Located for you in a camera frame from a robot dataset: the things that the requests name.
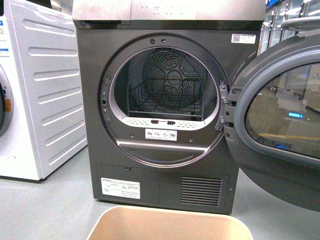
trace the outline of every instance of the blue display light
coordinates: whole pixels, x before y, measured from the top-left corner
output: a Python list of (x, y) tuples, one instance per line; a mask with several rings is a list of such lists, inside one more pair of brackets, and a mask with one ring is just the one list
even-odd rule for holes
[(287, 147), (282, 146), (282, 145), (277, 145), (276, 147), (277, 147), (277, 148), (280, 148), (280, 149), (288, 149)]
[(304, 116), (300, 113), (296, 112), (289, 112), (289, 117), (297, 118), (297, 119), (303, 119)]

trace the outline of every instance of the open dryer door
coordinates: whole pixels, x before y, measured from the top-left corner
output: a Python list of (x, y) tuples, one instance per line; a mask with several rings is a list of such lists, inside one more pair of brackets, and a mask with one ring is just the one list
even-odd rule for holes
[(244, 173), (279, 199), (320, 211), (320, 31), (253, 60), (224, 110), (224, 135)]

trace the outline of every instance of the beige bin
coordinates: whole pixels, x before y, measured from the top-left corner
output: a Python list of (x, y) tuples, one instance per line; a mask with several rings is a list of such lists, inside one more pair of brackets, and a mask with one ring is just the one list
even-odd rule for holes
[(104, 212), (87, 240), (253, 240), (240, 220), (226, 215), (116, 206)]

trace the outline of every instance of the bottom panel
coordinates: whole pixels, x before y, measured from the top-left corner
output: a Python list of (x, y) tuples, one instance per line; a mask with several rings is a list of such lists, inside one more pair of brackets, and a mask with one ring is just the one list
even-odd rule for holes
[(230, 176), (96, 164), (98, 199), (139, 206), (231, 214)]

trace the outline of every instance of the wire drying rack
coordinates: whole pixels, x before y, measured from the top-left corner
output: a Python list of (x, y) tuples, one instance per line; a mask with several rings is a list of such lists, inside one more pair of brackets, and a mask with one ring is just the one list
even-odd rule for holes
[[(156, 82), (156, 87), (154, 84), (149, 84), (153, 80)], [(182, 88), (181, 93), (168, 84), (172, 81), (180, 82), (178, 84)], [(168, 115), (203, 121), (203, 92), (200, 80), (146, 79), (128, 90), (128, 117), (136, 117), (139, 114)]]

